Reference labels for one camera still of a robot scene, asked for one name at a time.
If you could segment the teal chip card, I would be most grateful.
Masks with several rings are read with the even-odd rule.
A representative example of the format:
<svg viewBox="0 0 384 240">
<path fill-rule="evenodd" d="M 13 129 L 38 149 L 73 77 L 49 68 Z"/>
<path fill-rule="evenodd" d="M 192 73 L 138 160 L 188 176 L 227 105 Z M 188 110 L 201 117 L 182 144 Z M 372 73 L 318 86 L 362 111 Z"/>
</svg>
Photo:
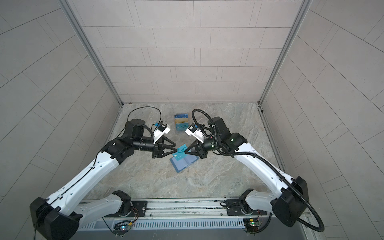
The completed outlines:
<svg viewBox="0 0 384 240">
<path fill-rule="evenodd" d="M 187 149 L 187 145 L 184 144 L 177 148 L 177 152 L 173 154 L 174 158 L 179 161 L 181 159 L 184 159 L 186 157 L 185 150 Z"/>
</svg>

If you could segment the blue-grey card holder wallet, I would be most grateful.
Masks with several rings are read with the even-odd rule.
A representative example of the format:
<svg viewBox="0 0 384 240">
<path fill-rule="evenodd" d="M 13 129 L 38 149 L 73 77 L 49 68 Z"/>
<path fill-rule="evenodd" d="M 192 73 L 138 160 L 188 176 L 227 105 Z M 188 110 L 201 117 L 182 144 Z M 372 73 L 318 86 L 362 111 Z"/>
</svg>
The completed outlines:
<svg viewBox="0 0 384 240">
<path fill-rule="evenodd" d="M 199 159 L 199 157 L 194 155 L 185 155 L 178 153 L 175 154 L 172 158 L 170 158 L 170 162 L 173 165 L 175 171 L 177 173 L 180 173 Z"/>
</svg>

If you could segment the gold VIP card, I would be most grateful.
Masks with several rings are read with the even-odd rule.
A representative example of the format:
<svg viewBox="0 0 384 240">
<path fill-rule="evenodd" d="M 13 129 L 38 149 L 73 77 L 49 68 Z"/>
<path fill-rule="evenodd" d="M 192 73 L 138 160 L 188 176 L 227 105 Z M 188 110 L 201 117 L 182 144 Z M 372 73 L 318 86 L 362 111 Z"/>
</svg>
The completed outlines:
<svg viewBox="0 0 384 240">
<path fill-rule="evenodd" d="M 175 119 L 175 123 L 188 123 L 188 119 Z"/>
</svg>

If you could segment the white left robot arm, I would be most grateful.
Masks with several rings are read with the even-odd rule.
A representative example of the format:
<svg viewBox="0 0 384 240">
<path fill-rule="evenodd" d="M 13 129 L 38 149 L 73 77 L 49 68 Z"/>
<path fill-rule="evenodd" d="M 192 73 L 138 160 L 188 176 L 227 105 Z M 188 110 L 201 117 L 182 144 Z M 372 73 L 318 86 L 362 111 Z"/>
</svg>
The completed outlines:
<svg viewBox="0 0 384 240">
<path fill-rule="evenodd" d="M 69 240 L 79 228 L 107 215 L 126 217 L 134 210 L 131 197 L 123 191 L 81 204 L 83 198 L 108 173 L 120 166 L 135 151 L 151 152 L 152 157 L 163 158 L 177 151 L 176 143 L 166 137 L 170 127 L 160 122 L 148 137 L 144 131 L 151 129 L 145 121 L 132 119 L 126 122 L 122 136 L 109 141 L 92 162 L 66 185 L 47 198 L 36 198 L 30 204 L 35 232 L 47 240 Z"/>
</svg>

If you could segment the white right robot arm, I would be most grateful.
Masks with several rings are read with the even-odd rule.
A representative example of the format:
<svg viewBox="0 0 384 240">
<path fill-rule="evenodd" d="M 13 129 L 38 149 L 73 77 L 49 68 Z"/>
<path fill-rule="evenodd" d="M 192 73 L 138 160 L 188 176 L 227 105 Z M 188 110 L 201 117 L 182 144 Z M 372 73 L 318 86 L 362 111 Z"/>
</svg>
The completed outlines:
<svg viewBox="0 0 384 240">
<path fill-rule="evenodd" d="M 213 121 L 216 134 L 209 138 L 204 136 L 196 124 L 187 128 L 186 134 L 196 140 L 185 153 L 204 159 L 209 151 L 219 148 L 225 154 L 230 154 L 256 174 L 270 190 L 270 193 L 260 193 L 253 189 L 245 191 L 239 198 L 243 212 L 262 210 L 273 213 L 284 225 L 292 227 L 307 206 L 282 179 L 286 179 L 308 201 L 306 181 L 301 177 L 294 179 L 265 160 L 246 138 L 239 133 L 231 133 L 222 118 L 215 117 Z"/>
</svg>

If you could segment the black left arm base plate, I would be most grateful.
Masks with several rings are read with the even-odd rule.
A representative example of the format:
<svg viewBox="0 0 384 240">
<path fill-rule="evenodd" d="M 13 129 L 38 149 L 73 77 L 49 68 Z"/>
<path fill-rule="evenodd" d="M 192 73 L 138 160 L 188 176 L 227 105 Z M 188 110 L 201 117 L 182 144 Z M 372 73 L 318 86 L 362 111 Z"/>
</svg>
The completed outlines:
<svg viewBox="0 0 384 240">
<path fill-rule="evenodd" d="M 129 211 L 117 212 L 115 214 L 106 215 L 106 218 L 136 218 L 144 217 L 146 214 L 147 201 L 131 201 Z"/>
</svg>

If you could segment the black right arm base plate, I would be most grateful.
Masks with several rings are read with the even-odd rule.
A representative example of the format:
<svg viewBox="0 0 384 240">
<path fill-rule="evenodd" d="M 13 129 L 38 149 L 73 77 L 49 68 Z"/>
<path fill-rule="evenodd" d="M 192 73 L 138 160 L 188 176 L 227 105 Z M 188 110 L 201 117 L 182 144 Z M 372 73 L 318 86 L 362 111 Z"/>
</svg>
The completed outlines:
<svg viewBox="0 0 384 240">
<path fill-rule="evenodd" d="M 225 200 L 220 205 L 227 210 L 228 216 L 267 216 L 268 213 L 262 210 L 252 210 L 245 201 Z"/>
</svg>

